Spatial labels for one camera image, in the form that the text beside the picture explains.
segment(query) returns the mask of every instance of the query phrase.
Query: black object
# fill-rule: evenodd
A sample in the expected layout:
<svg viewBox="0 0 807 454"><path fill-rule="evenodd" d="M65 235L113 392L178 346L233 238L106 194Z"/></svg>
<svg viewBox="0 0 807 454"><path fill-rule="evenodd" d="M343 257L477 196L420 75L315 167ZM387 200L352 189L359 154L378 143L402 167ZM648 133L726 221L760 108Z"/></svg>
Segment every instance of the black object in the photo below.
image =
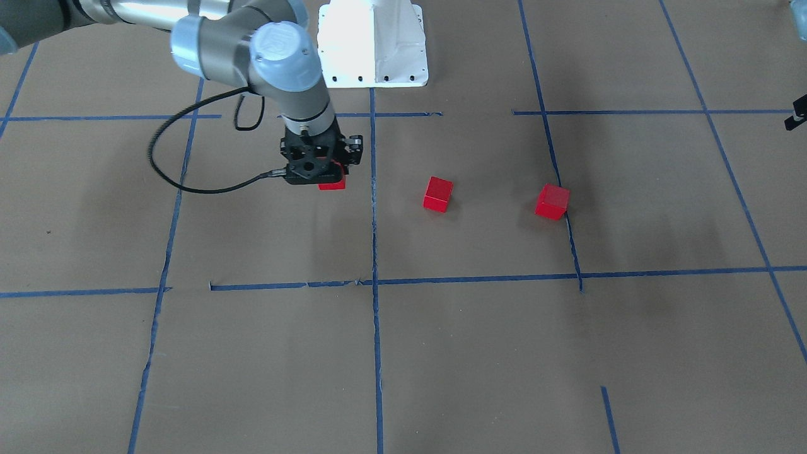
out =
<svg viewBox="0 0 807 454"><path fill-rule="evenodd" d="M220 95L211 96L210 98L199 101L196 104L188 106L178 112L176 115L171 116L163 123L160 128L154 133L152 140L148 143L146 155L148 156L148 163L152 169L160 175L168 184L177 189L185 192L193 192L195 194L224 194L225 192L235 191L244 186L255 183L260 179L283 177L289 184L318 184L318 183L339 183L344 175L348 174L348 166L357 166L362 161L362 152L364 146L362 144L362 136L350 136L346 141L345 136L339 131L337 120L334 119L331 126L316 136L308 136L308 133L303 131L301 136L294 134L286 128L286 137L280 140L280 153L285 157L289 163L283 169L270 170L258 174L251 179L238 183L230 187L222 187L220 189L198 189L195 187L188 187L181 183L172 180L165 172L160 169L156 162L154 162L154 148L157 141L160 140L163 132L169 126L174 124L183 116L206 106L210 103L226 99L231 96L242 95L236 105L236 113L233 116L233 125L239 131L251 131L258 127L263 119L263 106L261 105L261 114L258 121L254 126L240 127L238 125L238 112L240 105L243 102L243 95L249 91L248 87L238 88L231 90Z"/></svg>
<svg viewBox="0 0 807 454"><path fill-rule="evenodd" d="M807 95L804 95L793 102L794 115L784 121L784 128L788 131L798 128L807 123Z"/></svg>
<svg viewBox="0 0 807 454"><path fill-rule="evenodd" d="M258 126L261 126L261 122L263 121L263 112L266 109L266 98L263 96L261 97L261 113L258 114L257 120L255 124L252 126L239 126L238 125L238 114L241 112L241 104L244 103L244 98L246 97L246 93L241 93L238 97L238 103L236 103L236 111L232 114L232 126L236 129L236 131L254 131L257 129Z"/></svg>
<svg viewBox="0 0 807 454"><path fill-rule="evenodd" d="M200 107L204 107L210 103L214 103L216 101L220 101L221 99L226 99L231 96L241 95L243 93L246 93L247 91L249 91L249 88L243 87L243 88L236 88L235 90L228 91L220 95L211 96L210 98L199 101L196 104L185 107L181 111L177 112L174 116L167 119L165 123L163 123L160 126L160 128L157 129L157 132L154 133L154 137L152 137L152 140L148 143L148 148L146 150L146 155L148 156L148 163L151 165L152 169L154 169L154 171L157 172L158 175L160 175L160 178L164 179L166 182L168 182L168 184L170 184L173 187L176 187L181 191L193 192L195 194L224 194L225 192L241 189L242 187L247 186L248 184L255 183L259 179L282 177L284 173L283 169L270 170L268 172L258 174L252 177L251 179L248 179L243 183L238 183L234 186L223 187L221 189L196 189L194 187L184 186L180 183L173 181L168 175L165 174L165 172L163 172L160 169L159 166L157 166L157 163L154 162L154 147L157 145L157 141L160 140L160 136L162 136L162 133L165 132L165 130L168 129L169 126L174 124L177 120L181 119L183 116L188 115L189 113L195 111Z"/></svg>
<svg viewBox="0 0 807 454"><path fill-rule="evenodd" d="M288 160L283 178L289 184L339 183L348 166L362 162L364 145L362 136L350 136L345 140L334 119L324 132L309 136L294 134L286 128L286 136L280 140L280 154Z"/></svg>

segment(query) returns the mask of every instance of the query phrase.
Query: red block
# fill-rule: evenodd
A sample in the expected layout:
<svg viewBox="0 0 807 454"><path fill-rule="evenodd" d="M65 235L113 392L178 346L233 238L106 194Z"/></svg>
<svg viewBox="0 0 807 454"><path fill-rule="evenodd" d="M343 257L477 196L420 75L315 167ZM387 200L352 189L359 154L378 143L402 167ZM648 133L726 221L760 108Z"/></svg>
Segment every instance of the red block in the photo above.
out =
<svg viewBox="0 0 807 454"><path fill-rule="evenodd" d="M423 207L437 212L445 212L449 207L449 199L453 189L454 184L450 181L432 177L426 187Z"/></svg>
<svg viewBox="0 0 807 454"><path fill-rule="evenodd" d="M342 167L342 180L339 183L320 183L320 191L340 191L347 186L347 175L345 175L345 168Z"/></svg>
<svg viewBox="0 0 807 454"><path fill-rule="evenodd" d="M569 195L568 189L547 184L538 196L535 214L555 221L559 220L569 208Z"/></svg>

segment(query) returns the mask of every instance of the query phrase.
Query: black metal bracket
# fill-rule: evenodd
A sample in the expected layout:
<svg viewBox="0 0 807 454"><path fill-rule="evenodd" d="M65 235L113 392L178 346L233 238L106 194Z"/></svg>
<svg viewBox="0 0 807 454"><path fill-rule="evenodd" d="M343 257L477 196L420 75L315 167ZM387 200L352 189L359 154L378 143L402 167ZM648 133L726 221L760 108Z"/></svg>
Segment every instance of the black metal bracket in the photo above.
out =
<svg viewBox="0 0 807 454"><path fill-rule="evenodd" d="M349 173L348 166L362 162L363 151L362 136L346 140L336 120L315 136L307 131L297 135L286 128L280 140L280 154L288 161L283 178L289 184L339 183Z"/></svg>
<svg viewBox="0 0 807 454"><path fill-rule="evenodd" d="M793 101L793 115L784 121L784 128L788 131L807 123L807 95Z"/></svg>

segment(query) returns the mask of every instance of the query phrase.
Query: blue tape line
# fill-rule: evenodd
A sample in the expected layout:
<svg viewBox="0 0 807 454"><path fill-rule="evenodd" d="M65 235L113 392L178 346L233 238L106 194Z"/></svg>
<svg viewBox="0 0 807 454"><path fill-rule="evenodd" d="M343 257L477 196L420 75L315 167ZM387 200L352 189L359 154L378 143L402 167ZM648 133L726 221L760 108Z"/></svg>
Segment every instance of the blue tape line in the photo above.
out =
<svg viewBox="0 0 807 454"><path fill-rule="evenodd" d="M796 267L773 267L773 271L782 272L782 271L807 271L807 266L796 266Z"/></svg>
<svg viewBox="0 0 807 454"><path fill-rule="evenodd" d="M371 115L375 115L375 118L383 118L383 117L399 117L399 118L408 118L408 117L419 117L419 116L443 116L443 112L387 112L387 113L379 113L376 112L375 114L370 113L361 113L361 112L342 112L337 113L337 117L343 118L370 118Z"/></svg>
<svg viewBox="0 0 807 454"><path fill-rule="evenodd" d="M747 268L705 268L695 270L653 270L653 271L614 271L605 273L583 273L585 279L607 279L620 277L653 277L673 275L732 275L747 273L766 273L765 267Z"/></svg>
<svg viewBox="0 0 807 454"><path fill-rule="evenodd" d="M529 28L527 27L527 16L524 13L524 2L518 0L518 11L521 13L521 26L524 28L524 38L527 42L527 53L529 54L529 63L533 68L533 79L535 81L535 91L538 95L538 105L541 107L541 118L544 121L544 131L546 132L546 143L550 149L550 159L552 160L552 168L555 172L555 178L558 179L558 186L562 187L563 182L560 179L560 169L558 168L558 159L555 156L554 142L552 141L552 131L550 130L550 119L546 115L546 105L544 104L544 94L541 90L541 79L538 77L538 67L535 64L535 54L533 53L533 43L529 37ZM575 273L577 273L577 284L580 292L583 292L583 277L580 272L580 260L577 255L577 246L575 245L575 235L571 228L571 219L569 213L566 213L566 227L569 231L569 248L571 249L572 261L575 265Z"/></svg>
<svg viewBox="0 0 807 454"><path fill-rule="evenodd" d="M611 444L613 445L613 454L620 454L619 439L617 438L617 427L613 423L613 413L611 412L611 399L608 398L608 389L600 386L600 391L603 394L603 403L605 404L605 416L608 417L608 430L611 431Z"/></svg>
<svg viewBox="0 0 807 454"><path fill-rule="evenodd" d="M777 115L787 115L792 114L792 111L789 110L780 110L780 109L748 109L748 110L730 110L730 109L722 109L722 110L715 110L715 111L706 111L710 114L777 114ZM703 115L704 111L701 110L610 110L610 111L512 111L512 114L515 116L588 116L588 115L604 115L604 116L611 116L611 115Z"/></svg>
<svg viewBox="0 0 807 454"><path fill-rule="evenodd" d="M793 110L787 109L718 109L708 110L710 114L777 114L777 115L792 115Z"/></svg>
<svg viewBox="0 0 807 454"><path fill-rule="evenodd" d="M418 116L443 116L443 112L387 112L376 113L377 118L383 117L418 117Z"/></svg>
<svg viewBox="0 0 807 454"><path fill-rule="evenodd" d="M0 292L0 298L38 298L46 296L123 295L131 293L157 293L159 288L94 288L91 290L44 290L40 292Z"/></svg>
<svg viewBox="0 0 807 454"><path fill-rule="evenodd" d="M25 67L23 67L23 73L20 74L19 80L17 81L17 87L14 90L14 96L11 97L11 102L8 104L8 108L6 109L6 114L3 116L2 122L0 122L0 139L2 139L2 135L6 131L8 120L11 118L11 113L14 111L14 106L17 104L17 99L19 98L19 92L23 90L23 84L25 83L25 78L28 76L28 70L31 69L31 63L34 62L34 56L36 55L36 50L39 48L40 44L38 42L34 43L34 46L31 48L31 53L28 54L28 60L25 62Z"/></svg>
<svg viewBox="0 0 807 454"><path fill-rule="evenodd" d="M466 277L424 277L415 279L382 279L380 285L412 285L412 284L462 284L471 282L518 282L523 280L567 280L577 279L576 274L551 275L489 275Z"/></svg>
<svg viewBox="0 0 807 454"><path fill-rule="evenodd" d="M323 282L288 282L279 284L210 285L211 292L237 292L243 290L282 290L284 288L349 287L372 285L371 280L329 280Z"/></svg>
<svg viewBox="0 0 807 454"><path fill-rule="evenodd" d="M720 134L717 133L717 127L714 124L712 115L709 113L709 109L706 107L706 102L704 100L703 93L700 91L698 81L695 79L695 72L692 71L692 66L689 64L687 54L684 52L684 46L681 44L681 40L678 37L678 32L675 31L675 26L672 23L672 18L670 17L669 11L667 11L667 6L665 6L664 0L659 0L659 5L661 6L661 9L664 13L664 17L667 19L667 25L670 27L672 37L675 39L675 45L678 46L678 51L681 54L681 58L684 60L684 65L687 67L689 77L692 80L692 86L695 87L695 92L697 93L698 99L700 100L700 105L703 107L703 112L706 115L706 120L709 122L709 127L712 129L712 134L714 135L714 140L717 143L717 148L720 150L720 155L723 158L723 164L725 165L726 171L728 171L729 173L732 185L734 185L734 191L737 193L737 198L739 199L740 204L742 205L742 210L746 214L748 225L751 227L751 232L754 234L754 240L757 243L757 247L759 248L759 253L762 255L763 261L765 262L765 267L767 268L768 274L771 277L771 282L773 283L773 287L776 290L776 295L779 297L779 302L782 305L784 315L788 319L790 329L793 332L793 337L796 338L796 343L798 344L799 350L801 351L801 356L804 359L805 363L807 363L807 347L805 347L804 340L802 340L801 338L801 333L799 332L798 326L796 325L796 321L793 320L793 315L790 311L790 307L788 306L787 300L785 300L784 298L782 288L781 286L779 286L779 280L776 278L776 273L774 271L773 266L771 265L771 260L767 256L767 252L765 251L765 247L763 246L762 239L759 237L759 232L757 231L756 224L754 223L754 218L751 216L751 211L748 209L746 199L742 195L742 191L740 190L740 185L737 181L737 177L734 175L734 170L731 168L731 164L729 163L729 157L725 152L723 141L720 139Z"/></svg>
<svg viewBox="0 0 807 454"><path fill-rule="evenodd" d="M375 353L375 430L378 454L384 454L384 414L381 381L381 324L378 318L378 191L375 153L375 88L370 88L370 200L373 208L373 326Z"/></svg>
<svg viewBox="0 0 807 454"><path fill-rule="evenodd" d="M171 115L114 115L114 116L13 116L9 121L115 121L115 120L167 120ZM204 114L197 116L200 120L217 120L221 115ZM193 115L186 115L182 120L191 120Z"/></svg>
<svg viewBox="0 0 807 454"><path fill-rule="evenodd" d="M807 271L807 265L792 267L774 267L774 271ZM732 275L767 273L766 267L735 267L735 268L699 268L690 270L647 270L647 271L610 271L601 273L581 273L583 279L609 279L630 277L657 277L677 275ZM379 279L378 285L417 285L417 284L464 284L478 282L519 282L537 280L574 280L576 273L558 273L545 275L485 275L485 276L456 276L456 277L421 277L407 279ZM347 287L350 285L372 285L372 280L334 280L325 282L291 282L280 284L241 284L241 285L211 285L213 292L231 292L241 290L276 290L284 288L305 287Z"/></svg>
<svg viewBox="0 0 807 454"><path fill-rule="evenodd" d="M196 102L202 99L202 91L204 88L204 79L199 79L199 87L196 90ZM190 120L190 130L188 131L188 142L185 146L185 159L182 162L182 175L179 178L180 184L185 181L185 173L188 169L188 161L190 160L190 150L194 144L194 134L196 133L196 120L199 111L193 112ZM148 376L151 373L151 364L154 357L154 344L157 341L157 327L159 323L157 319L160 317L162 311L162 300L165 295L167 287L165 286L168 280L168 270L171 265L171 254L174 251L174 237L177 234L177 224L179 223L179 208L182 205L182 191L177 190L177 196L174 199L174 214L171 217L171 229L168 235L168 245L165 247L165 264L160 274L160 287L157 291L157 302L154 305L154 317L152 318L151 338L148 346L148 360L143 368L143 376L140 378L140 391L137 394L137 407L135 409L135 417L132 421L132 434L129 437L128 454L135 454L135 447L137 445L137 435L140 430L140 417L143 414L143 404L145 403L146 389L148 388Z"/></svg>

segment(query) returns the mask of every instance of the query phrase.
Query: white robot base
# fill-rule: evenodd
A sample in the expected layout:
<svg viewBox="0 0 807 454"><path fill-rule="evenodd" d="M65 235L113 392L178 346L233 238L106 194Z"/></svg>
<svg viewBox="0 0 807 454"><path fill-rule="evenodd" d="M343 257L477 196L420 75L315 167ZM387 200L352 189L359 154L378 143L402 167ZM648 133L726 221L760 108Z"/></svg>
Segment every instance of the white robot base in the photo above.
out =
<svg viewBox="0 0 807 454"><path fill-rule="evenodd" d="M413 87L429 80L423 10L410 0L331 0L319 14L328 88Z"/></svg>

